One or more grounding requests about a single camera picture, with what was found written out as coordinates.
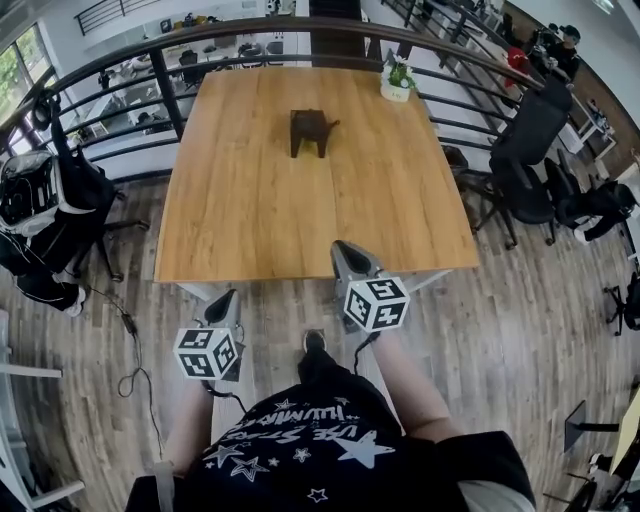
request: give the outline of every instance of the small wooden animal figurine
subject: small wooden animal figurine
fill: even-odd
[[[329,134],[340,121],[327,123],[322,110],[292,110],[291,111],[291,158],[298,156],[298,149],[302,139],[315,142],[318,145],[318,156],[324,158],[327,152]]]

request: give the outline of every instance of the star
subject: star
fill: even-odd
[[[309,450],[307,450],[306,448],[303,448],[302,450],[300,448],[296,448],[296,454],[293,456],[293,458],[299,460],[300,464],[302,464],[307,459],[307,457],[311,457]]]
[[[380,446],[375,443],[378,433],[375,430],[367,432],[359,441],[336,438],[334,441],[345,449],[345,453],[338,460],[356,459],[364,467],[372,469],[376,465],[375,456],[395,452],[394,448]]]
[[[240,445],[234,444],[233,446],[229,446],[229,448],[225,448],[224,446],[219,445],[217,451],[213,452],[211,455],[207,455],[202,460],[217,459],[218,469],[220,469],[222,467],[222,465],[224,464],[224,461],[227,460],[227,457],[229,457],[231,455],[244,455],[244,452],[240,452],[240,451],[236,450],[236,447],[243,446],[243,445],[244,445],[244,443],[242,443]]]
[[[319,501],[326,501],[329,498],[324,495],[324,491],[325,489],[320,489],[319,491],[311,489],[311,494],[307,494],[307,498],[311,498],[315,503],[318,503]]]
[[[253,482],[256,477],[256,473],[269,472],[268,469],[265,469],[262,466],[258,466],[258,457],[254,457],[253,459],[247,461],[231,457],[231,460],[237,464],[237,466],[231,470],[231,476],[236,476],[242,473],[247,477],[249,482]]]
[[[296,404],[289,403],[289,399],[285,398],[284,402],[280,402],[280,403],[276,402],[276,411],[286,411],[287,409],[291,409],[291,407],[295,405]]]

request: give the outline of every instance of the sneaker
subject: sneaker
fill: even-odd
[[[78,298],[73,306],[69,306],[64,312],[71,318],[75,318],[82,313],[83,303],[87,298],[87,292],[82,286],[78,286]]]
[[[302,339],[302,347],[305,352],[309,352],[310,350],[327,350],[327,342],[324,339],[324,334],[322,331],[317,329],[310,329],[304,333],[304,338]]]
[[[584,231],[580,229],[574,229],[573,236],[575,236],[576,240],[580,242],[582,245],[589,245],[587,238],[584,236]]]

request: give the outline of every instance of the small white pot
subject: small white pot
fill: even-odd
[[[391,85],[388,80],[382,79],[380,83],[380,94],[382,94],[383,98],[386,98],[389,101],[405,103],[406,101],[409,101],[411,89],[396,87],[395,85]]]

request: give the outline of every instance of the potted plant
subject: potted plant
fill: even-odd
[[[409,100],[411,89],[415,89],[411,66],[407,59],[394,55],[382,69],[380,94],[390,101],[404,103]]]

